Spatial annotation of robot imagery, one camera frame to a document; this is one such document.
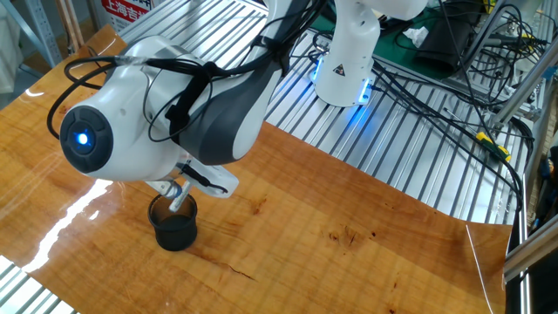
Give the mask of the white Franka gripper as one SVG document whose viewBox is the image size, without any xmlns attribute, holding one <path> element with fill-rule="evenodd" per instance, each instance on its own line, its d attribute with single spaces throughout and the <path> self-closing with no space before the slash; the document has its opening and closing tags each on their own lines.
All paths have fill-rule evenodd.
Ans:
<svg viewBox="0 0 558 314">
<path fill-rule="evenodd" d="M 177 182 L 179 178 L 185 179 L 189 187 L 215 198 L 230 197 L 239 185 L 239 180 L 225 167 L 204 165 L 189 154 L 183 154 L 168 175 L 146 184 L 173 200 L 187 190 Z"/>
</svg>

